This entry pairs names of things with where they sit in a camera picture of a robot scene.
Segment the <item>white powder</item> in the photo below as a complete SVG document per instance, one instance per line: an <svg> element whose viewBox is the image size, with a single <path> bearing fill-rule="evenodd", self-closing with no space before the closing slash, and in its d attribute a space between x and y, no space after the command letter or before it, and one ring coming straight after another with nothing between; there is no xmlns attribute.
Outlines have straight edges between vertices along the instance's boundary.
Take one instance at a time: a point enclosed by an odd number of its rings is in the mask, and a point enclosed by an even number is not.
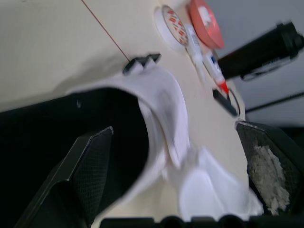
<svg viewBox="0 0 304 228"><path fill-rule="evenodd" d="M285 176L279 159L269 146L255 146L256 154L251 158L250 177L265 201L268 210L278 214L289 204L289 193L285 189Z"/></svg>

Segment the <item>label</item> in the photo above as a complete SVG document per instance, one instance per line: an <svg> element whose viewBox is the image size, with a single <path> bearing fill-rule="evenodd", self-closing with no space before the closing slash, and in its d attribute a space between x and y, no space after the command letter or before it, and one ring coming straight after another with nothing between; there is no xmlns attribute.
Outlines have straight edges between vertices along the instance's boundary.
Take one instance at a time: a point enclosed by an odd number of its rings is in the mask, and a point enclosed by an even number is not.
<svg viewBox="0 0 304 228"><path fill-rule="evenodd" d="M211 61L213 62L213 65L215 67L215 69L217 70L218 73L222 73L220 67L219 67L219 64L217 62L217 60L214 58L214 56L212 55L211 56Z"/></svg>
<svg viewBox="0 0 304 228"><path fill-rule="evenodd" d="M268 61L266 63L263 63L261 67L253 70L249 75L246 76L241 76L244 80L251 80L257 76L263 75L270 73L288 63L290 63L291 60L286 58L286 59L280 59L280 58L275 58L271 61Z"/></svg>
<svg viewBox="0 0 304 228"><path fill-rule="evenodd" d="M194 45L200 48L200 43L193 27L189 27L189 34L191 36Z"/></svg>

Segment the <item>black mesh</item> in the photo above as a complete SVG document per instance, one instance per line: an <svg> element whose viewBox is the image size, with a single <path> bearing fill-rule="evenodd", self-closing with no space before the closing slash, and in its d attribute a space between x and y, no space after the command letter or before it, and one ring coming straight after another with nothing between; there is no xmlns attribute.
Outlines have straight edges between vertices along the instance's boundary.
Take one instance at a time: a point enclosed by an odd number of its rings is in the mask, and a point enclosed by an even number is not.
<svg viewBox="0 0 304 228"><path fill-rule="evenodd" d="M72 178L74 191L89 225L98 213L107 178L110 148L102 139L103 132L89 142Z"/></svg>
<svg viewBox="0 0 304 228"><path fill-rule="evenodd" d="M252 157L257 153L254 149L255 146L269 146L271 152L279 159L283 173L285 176L285 189L289 193L290 204L286 207L285 211L278 211L279 214L286 214L291 209L291 206L297 200L297 197L300 194L301 189L303 188L303 177L301 172L297 167L288 159L286 153L288 151L282 151L276 144L273 142L263 130L259 130L256 127L249 125L237 125L237 132L242 142L244 152L247 158L248 166L247 172L249 177L252 179Z"/></svg>

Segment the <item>gray wall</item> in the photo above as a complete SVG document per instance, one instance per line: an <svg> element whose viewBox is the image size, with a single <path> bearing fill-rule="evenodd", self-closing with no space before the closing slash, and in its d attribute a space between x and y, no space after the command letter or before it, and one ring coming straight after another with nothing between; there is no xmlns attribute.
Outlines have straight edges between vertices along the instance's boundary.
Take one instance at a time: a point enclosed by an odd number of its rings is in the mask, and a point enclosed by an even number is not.
<svg viewBox="0 0 304 228"><path fill-rule="evenodd" d="M221 28L225 48L222 57L274 28L291 20L304 34L304 0L206 0ZM281 69L251 82L234 79L246 108L304 91L304 54ZM254 122L304 126L304 98L248 114Z"/></svg>

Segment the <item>black object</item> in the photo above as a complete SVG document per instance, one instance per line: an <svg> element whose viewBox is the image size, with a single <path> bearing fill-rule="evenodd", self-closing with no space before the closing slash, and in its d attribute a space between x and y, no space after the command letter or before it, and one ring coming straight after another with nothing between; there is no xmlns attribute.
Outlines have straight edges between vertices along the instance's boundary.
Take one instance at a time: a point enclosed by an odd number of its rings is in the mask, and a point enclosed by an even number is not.
<svg viewBox="0 0 304 228"><path fill-rule="evenodd" d="M3 227L16 224L78 137L108 126L115 134L99 212L128 191L148 157L148 134L137 97L97 89L0 113Z"/></svg>
<svg viewBox="0 0 304 228"><path fill-rule="evenodd" d="M260 123L238 121L237 133L247 158L247 172L256 187L252 171L252 158L257 155L256 146L269 147L279 159L285 177L285 189L289 193L289 205L279 214L304 214L304 151L281 129ZM258 188L255 193L261 197Z"/></svg>
<svg viewBox="0 0 304 228"><path fill-rule="evenodd" d="M236 109L231 105L231 102L227 100L217 89L213 90L213 98L220 103L231 115L237 116Z"/></svg>
<svg viewBox="0 0 304 228"><path fill-rule="evenodd" d="M277 27L218 60L226 79L253 74L250 79L279 68L284 60L295 58L304 47L304 38L293 23Z"/></svg>
<svg viewBox="0 0 304 228"><path fill-rule="evenodd" d="M79 137L48 175L15 228L88 228L98 213L113 130Z"/></svg>
<svg viewBox="0 0 304 228"><path fill-rule="evenodd" d="M262 104L262 105L259 105L259 106L253 107L253 108L249 108L245 112L246 113L254 112L254 111L257 111L257 110L260 110L260 109L263 109L263 108L267 108L267 107L270 107L270 106L273 106L273 105L276 105L276 104L279 104L279 103L283 103L283 102L286 102L286 101L297 99L297 98L300 98L302 96L304 96L304 92L293 94L293 95L290 95L290 96L287 96L287 97L284 97L284 98L281 98L281 99L278 99L278 100L275 100L275 101L272 101L272 102L268 102L266 104Z"/></svg>
<svg viewBox="0 0 304 228"><path fill-rule="evenodd" d="M162 55L161 54L149 54L146 57L136 57L131 59L127 65L123 68L123 74L128 75L128 73L131 71L135 63L139 63L142 65L142 67L145 67L147 64L148 60L152 60L155 63L157 63L161 59Z"/></svg>
<svg viewBox="0 0 304 228"><path fill-rule="evenodd" d="M155 223L152 218L106 218L100 223L100 228L302 228L303 216L256 216L249 221L227 215L218 222L210 217L192 218L191 222L184 222L180 218L171 216Z"/></svg>

